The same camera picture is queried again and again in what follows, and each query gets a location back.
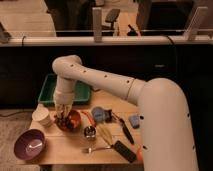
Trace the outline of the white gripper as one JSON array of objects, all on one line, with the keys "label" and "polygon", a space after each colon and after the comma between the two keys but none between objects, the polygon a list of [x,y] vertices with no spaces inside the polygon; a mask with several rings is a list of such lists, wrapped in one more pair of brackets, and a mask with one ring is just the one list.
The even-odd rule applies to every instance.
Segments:
[{"label": "white gripper", "polygon": [[55,103],[56,116],[58,118],[62,117],[63,105],[64,105],[64,117],[68,117],[74,100],[73,92],[61,92],[58,90],[54,91],[53,101]]}]

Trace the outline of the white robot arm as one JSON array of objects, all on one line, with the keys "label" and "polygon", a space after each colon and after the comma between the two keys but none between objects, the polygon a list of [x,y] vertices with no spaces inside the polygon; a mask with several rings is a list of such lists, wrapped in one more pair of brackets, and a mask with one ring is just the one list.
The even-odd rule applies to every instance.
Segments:
[{"label": "white robot arm", "polygon": [[74,86],[82,81],[134,104],[140,121],[144,171],[199,171],[187,100],[174,81],[132,77],[87,68],[76,55],[56,58],[55,106],[72,108]]}]

